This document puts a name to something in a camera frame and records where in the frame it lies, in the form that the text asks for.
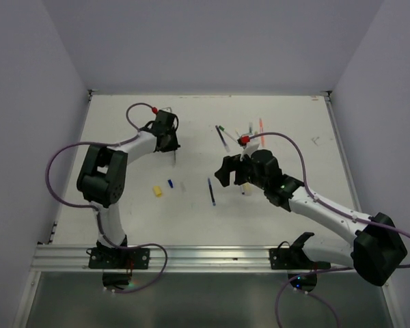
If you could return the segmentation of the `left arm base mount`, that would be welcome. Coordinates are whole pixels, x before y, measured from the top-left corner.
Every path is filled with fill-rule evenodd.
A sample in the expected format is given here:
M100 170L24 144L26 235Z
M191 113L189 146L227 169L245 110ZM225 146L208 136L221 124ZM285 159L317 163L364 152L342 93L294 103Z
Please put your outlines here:
M150 261L148 248L125 249L110 248L97 242L95 247L86 249L89 256L88 267L101 269L102 284L111 292L126 290L132 280L134 270L147 270Z

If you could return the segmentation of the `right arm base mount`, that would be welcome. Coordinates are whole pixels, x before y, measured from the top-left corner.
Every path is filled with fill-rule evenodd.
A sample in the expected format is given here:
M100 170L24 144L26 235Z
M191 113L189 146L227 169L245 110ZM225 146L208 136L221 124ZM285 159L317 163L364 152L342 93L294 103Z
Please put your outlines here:
M330 269L331 263L325 261L313 261L303 252L307 241L314 236L313 232L304 232L292 244L287 241L281 242L277 247L269 249L269 262L272 270L308 270L317 271ZM317 274L298 277L290 284L293 288L303 292L312 292L317 285Z

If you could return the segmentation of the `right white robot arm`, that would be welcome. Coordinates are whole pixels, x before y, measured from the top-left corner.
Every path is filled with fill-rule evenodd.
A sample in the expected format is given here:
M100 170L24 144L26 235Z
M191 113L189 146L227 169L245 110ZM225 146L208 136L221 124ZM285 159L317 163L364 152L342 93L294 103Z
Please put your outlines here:
M272 205L307 217L339 237L328 240L304 232L289 247L269 250L272 269L328 269L339 264L382 286L407 255L390 217L365 215L337 204L323 206L322 198L310 195L302 181L282 172L269 150L224 157L215 177L227 187L231 173L234 184L258 187Z

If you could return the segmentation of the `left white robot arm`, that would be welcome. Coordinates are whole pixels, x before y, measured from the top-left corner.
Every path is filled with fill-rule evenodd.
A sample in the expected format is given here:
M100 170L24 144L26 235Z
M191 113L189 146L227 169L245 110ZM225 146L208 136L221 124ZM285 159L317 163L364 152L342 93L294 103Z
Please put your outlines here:
M118 144L91 143L87 149L77 190L94 211L98 244L108 247L104 259L113 268L121 268L128 262L127 235L118 206L128 166L145 155L179 149L178 125L175 113L158 110L155 119L141 127L133 138Z

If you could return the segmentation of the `blue pen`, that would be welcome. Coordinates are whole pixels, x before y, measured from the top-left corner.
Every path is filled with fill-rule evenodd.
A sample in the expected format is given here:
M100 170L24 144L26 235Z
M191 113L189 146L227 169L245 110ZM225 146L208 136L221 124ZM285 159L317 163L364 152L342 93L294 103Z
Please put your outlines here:
M213 186L212 186L212 183L211 183L211 179L209 177L207 178L207 183L208 183L208 190L209 190L209 193L210 193L211 203L212 203L213 206L216 206Z

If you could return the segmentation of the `yellow pen cap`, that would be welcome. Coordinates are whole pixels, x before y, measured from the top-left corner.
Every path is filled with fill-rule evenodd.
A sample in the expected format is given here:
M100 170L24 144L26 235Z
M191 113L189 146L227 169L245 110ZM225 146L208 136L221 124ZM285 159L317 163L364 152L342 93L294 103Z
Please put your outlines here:
M161 197L163 195L163 192L159 186L153 186L152 190L156 197Z

